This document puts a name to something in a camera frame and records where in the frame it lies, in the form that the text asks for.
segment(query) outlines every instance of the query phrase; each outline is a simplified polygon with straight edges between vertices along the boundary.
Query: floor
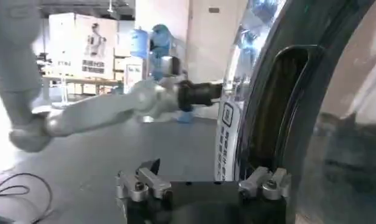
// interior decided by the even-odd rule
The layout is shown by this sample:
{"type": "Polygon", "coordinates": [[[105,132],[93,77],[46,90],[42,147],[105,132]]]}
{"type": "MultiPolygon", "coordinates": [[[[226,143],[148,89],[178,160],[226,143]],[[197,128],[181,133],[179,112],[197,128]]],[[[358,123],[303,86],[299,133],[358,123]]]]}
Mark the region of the floor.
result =
{"type": "MultiPolygon", "coordinates": [[[[161,159],[168,180],[211,180],[216,122],[192,124],[134,120],[81,135],[55,139],[45,151],[27,154],[7,139],[10,123],[0,103],[0,180],[20,172],[45,178],[54,191],[53,212],[41,223],[122,223],[115,201],[114,176],[141,162],[161,159]]],[[[26,199],[0,198],[0,215],[29,222],[46,205],[47,192],[35,180],[11,184],[32,188],[26,199]]]]}

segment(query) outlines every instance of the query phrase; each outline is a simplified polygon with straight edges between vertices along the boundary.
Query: black cable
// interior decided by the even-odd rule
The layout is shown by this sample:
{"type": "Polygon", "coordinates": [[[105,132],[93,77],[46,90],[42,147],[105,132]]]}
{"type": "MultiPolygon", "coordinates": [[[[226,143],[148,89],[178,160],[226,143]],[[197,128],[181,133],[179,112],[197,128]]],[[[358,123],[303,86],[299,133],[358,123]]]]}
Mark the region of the black cable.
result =
{"type": "MultiPolygon", "coordinates": [[[[47,206],[45,208],[45,210],[41,213],[41,215],[39,217],[37,217],[36,219],[34,219],[31,223],[38,223],[40,221],[42,221],[42,219],[45,219],[48,215],[49,215],[49,211],[51,209],[51,206],[52,206],[52,201],[53,201],[53,191],[49,185],[49,183],[47,183],[47,181],[37,175],[34,175],[32,173],[17,173],[17,174],[14,174],[8,178],[6,178],[4,181],[2,181],[0,183],[0,187],[5,184],[6,182],[8,182],[9,180],[11,179],[14,179],[15,177],[19,177],[19,176],[29,176],[29,177],[34,177],[38,180],[40,180],[46,187],[48,193],[49,193],[49,201],[47,203],[47,206]]],[[[3,197],[3,196],[14,196],[14,195],[26,195],[30,192],[30,188],[25,186],[25,185],[13,185],[13,186],[9,186],[9,187],[5,187],[3,189],[0,189],[0,197],[3,197]],[[8,194],[3,194],[3,192],[9,190],[9,189],[23,189],[24,191],[22,192],[15,192],[15,193],[8,193],[8,194]]]]}

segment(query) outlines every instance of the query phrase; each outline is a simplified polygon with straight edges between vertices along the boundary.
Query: robotic arm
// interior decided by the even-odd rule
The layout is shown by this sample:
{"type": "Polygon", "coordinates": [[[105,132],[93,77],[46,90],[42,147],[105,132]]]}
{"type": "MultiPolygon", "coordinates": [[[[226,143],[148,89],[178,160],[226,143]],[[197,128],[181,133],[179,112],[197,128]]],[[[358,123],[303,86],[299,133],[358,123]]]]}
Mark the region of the robotic arm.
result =
{"type": "MultiPolygon", "coordinates": [[[[195,85],[169,76],[159,83],[139,82],[123,96],[96,96],[47,116],[33,114],[30,105],[39,95],[41,77],[31,44],[39,24],[36,0],[0,0],[0,97],[12,123],[10,140],[27,152],[39,152],[52,137],[124,122],[133,115],[190,111],[193,104],[209,106],[221,95],[221,85],[195,85]]],[[[175,70],[166,64],[166,70],[175,70]]]]}

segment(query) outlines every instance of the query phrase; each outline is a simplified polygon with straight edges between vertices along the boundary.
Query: white sign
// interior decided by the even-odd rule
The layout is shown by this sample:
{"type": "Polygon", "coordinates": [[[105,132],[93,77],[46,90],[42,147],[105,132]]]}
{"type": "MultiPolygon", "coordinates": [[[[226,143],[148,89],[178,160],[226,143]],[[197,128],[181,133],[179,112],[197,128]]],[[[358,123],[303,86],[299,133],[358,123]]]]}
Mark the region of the white sign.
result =
{"type": "Polygon", "coordinates": [[[237,148],[240,108],[233,102],[220,102],[216,148],[215,179],[234,180],[235,153],[237,148]]]}

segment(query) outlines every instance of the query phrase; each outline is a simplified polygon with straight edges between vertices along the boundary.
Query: poster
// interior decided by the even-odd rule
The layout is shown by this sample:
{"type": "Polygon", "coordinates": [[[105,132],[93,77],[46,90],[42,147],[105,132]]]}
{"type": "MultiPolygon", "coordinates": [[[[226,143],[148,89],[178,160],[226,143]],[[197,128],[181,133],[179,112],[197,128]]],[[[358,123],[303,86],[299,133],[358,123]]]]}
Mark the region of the poster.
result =
{"type": "Polygon", "coordinates": [[[49,22],[57,69],[75,76],[114,79],[116,20],[65,13],[51,15],[49,22]]]}
{"type": "Polygon", "coordinates": [[[114,47],[117,43],[117,21],[77,15],[78,58],[83,76],[114,78],[114,47]]]}

